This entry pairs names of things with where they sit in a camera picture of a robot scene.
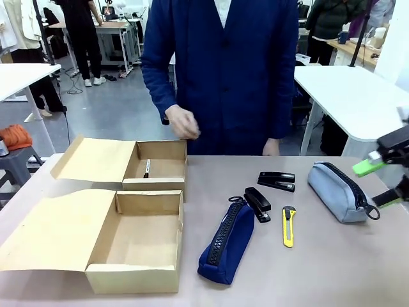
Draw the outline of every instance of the chair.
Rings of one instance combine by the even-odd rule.
[[[43,165],[40,157],[31,146],[13,150],[6,157],[0,157],[0,169],[6,171],[5,176],[0,178],[0,187],[7,181],[10,181],[13,185],[18,184],[22,187],[31,178],[31,172],[37,170],[37,168],[27,168],[27,161],[32,156],[39,165]],[[15,193],[0,193],[0,200],[10,200],[14,194]]]

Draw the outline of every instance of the navy blue coat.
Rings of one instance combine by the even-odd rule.
[[[193,112],[189,154],[261,155],[289,128],[297,39],[297,0],[232,0],[224,29],[214,0],[153,0],[144,81],[162,119],[173,104]]]

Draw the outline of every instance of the yellow utility knife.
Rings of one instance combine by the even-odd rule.
[[[293,216],[297,211],[294,207],[286,206],[282,209],[282,236],[284,245],[288,248],[293,247]]]

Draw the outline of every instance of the navy blue pencil case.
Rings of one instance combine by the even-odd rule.
[[[250,241],[254,229],[254,211],[241,198],[230,198],[224,216],[212,242],[199,258],[197,273],[214,281],[230,285]]]

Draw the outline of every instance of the open cardboard box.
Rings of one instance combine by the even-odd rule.
[[[144,178],[150,159],[149,178]],[[126,191],[185,191],[186,141],[77,137],[51,170],[55,179],[122,183]]]
[[[0,247],[0,271],[85,272],[97,294],[177,292],[182,228],[181,191],[46,198]]]

